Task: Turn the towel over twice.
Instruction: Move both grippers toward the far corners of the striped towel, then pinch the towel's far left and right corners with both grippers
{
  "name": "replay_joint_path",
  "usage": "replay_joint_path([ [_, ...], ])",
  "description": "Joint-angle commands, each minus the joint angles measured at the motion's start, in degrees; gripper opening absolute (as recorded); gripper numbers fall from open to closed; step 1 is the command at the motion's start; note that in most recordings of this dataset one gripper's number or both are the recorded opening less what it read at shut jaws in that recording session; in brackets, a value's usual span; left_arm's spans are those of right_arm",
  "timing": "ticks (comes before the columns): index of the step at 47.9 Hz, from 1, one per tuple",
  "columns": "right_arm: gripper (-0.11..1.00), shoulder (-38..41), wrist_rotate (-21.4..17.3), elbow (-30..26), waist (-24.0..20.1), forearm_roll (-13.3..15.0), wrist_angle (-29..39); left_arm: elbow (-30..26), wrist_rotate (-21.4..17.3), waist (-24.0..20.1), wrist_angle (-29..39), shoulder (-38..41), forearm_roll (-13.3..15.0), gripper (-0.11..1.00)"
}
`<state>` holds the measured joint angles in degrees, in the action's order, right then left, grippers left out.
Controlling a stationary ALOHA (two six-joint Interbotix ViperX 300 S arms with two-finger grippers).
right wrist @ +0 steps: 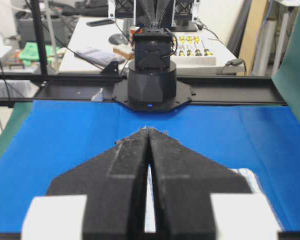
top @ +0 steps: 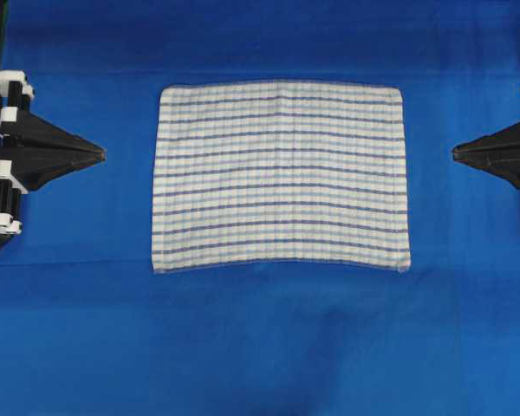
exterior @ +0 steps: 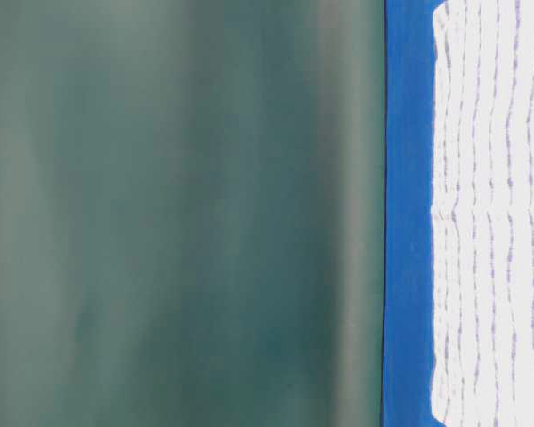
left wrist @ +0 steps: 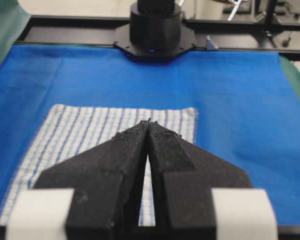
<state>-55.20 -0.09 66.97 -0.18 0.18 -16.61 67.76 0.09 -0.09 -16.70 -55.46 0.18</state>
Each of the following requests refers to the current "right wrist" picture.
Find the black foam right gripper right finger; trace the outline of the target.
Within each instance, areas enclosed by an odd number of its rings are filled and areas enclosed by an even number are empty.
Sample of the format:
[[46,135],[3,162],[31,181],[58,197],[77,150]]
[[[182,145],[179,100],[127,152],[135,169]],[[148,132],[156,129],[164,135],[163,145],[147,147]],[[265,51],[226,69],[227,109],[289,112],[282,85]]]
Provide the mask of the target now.
[[171,240],[276,240],[281,230],[267,199],[247,179],[149,130],[157,206]]

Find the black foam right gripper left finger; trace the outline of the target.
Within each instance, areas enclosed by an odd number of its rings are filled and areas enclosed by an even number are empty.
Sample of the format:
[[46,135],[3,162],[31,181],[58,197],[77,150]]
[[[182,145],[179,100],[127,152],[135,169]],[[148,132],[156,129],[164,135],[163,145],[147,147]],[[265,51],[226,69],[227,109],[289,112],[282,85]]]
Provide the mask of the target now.
[[24,240],[127,240],[143,220],[149,134],[139,131],[55,177],[35,197]]

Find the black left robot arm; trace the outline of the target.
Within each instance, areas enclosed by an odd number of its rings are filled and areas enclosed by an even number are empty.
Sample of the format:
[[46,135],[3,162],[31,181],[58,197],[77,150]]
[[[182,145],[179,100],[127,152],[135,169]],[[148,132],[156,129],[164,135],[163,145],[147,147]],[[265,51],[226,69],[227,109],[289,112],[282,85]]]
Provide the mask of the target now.
[[[177,96],[173,35],[145,28],[133,37],[135,59],[115,90],[131,107],[168,109]],[[24,240],[129,240],[143,233],[147,200],[147,128],[55,177],[26,214]]]

